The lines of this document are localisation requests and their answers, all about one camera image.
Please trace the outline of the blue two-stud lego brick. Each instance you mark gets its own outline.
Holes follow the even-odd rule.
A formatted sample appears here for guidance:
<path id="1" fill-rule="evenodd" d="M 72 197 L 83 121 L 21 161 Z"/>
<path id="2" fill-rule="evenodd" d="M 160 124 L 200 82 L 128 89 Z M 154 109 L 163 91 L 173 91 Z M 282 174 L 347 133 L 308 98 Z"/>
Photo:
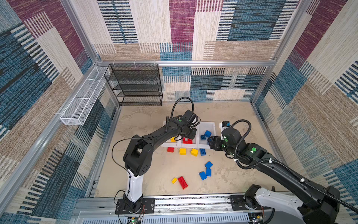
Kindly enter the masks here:
<path id="1" fill-rule="evenodd" d="M 204 148 L 200 148 L 200 155 L 201 156 L 205 156 L 206 155 L 206 150 Z"/>

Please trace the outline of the long red lego brick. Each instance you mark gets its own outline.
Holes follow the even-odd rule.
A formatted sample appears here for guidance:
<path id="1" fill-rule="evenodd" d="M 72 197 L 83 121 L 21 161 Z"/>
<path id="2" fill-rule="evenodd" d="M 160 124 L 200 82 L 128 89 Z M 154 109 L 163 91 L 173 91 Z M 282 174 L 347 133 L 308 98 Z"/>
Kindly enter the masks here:
<path id="1" fill-rule="evenodd" d="M 193 144 L 193 140 L 192 140 L 192 139 L 188 139 L 188 138 L 183 138 L 182 143 L 183 143 L 183 144 Z"/>
<path id="2" fill-rule="evenodd" d="M 179 181 L 179 183 L 180 183 L 182 189 L 186 189 L 186 188 L 188 187 L 188 184 L 186 183 L 184 177 L 182 177 L 182 176 L 179 177 L 179 178 L 178 178 L 178 181 Z"/>

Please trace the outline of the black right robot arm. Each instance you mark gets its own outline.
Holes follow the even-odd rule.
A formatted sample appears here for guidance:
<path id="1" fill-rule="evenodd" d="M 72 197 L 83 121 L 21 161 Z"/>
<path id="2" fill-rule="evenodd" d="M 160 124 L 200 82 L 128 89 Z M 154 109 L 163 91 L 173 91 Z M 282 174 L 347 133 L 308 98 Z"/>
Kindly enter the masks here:
<path id="1" fill-rule="evenodd" d="M 306 224 L 333 224 L 339 212 L 340 192 L 333 186 L 327 188 L 303 177 L 277 160 L 256 143 L 246 143 L 240 132 L 226 128 L 222 136 L 208 139 L 211 149 L 233 156 L 242 169 L 256 169 L 288 189 L 293 196 L 251 185 L 242 197 L 247 209 L 270 207 L 294 215 Z"/>

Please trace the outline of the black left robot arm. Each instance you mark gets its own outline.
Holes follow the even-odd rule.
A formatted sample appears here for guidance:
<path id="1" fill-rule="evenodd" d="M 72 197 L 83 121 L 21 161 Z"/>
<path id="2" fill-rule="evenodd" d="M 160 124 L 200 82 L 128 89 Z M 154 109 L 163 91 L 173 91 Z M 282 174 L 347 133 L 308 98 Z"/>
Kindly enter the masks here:
<path id="1" fill-rule="evenodd" d="M 123 157 L 128 176 L 127 189 L 123 200 L 118 202 L 118 208 L 126 209 L 128 213 L 140 212 L 143 206 L 144 174 L 152 164 L 154 151 L 173 137 L 194 139 L 199 124 L 199 118 L 194 111 L 187 110 L 183 115 L 167 117 L 165 124 L 158 130 L 131 138 Z"/>

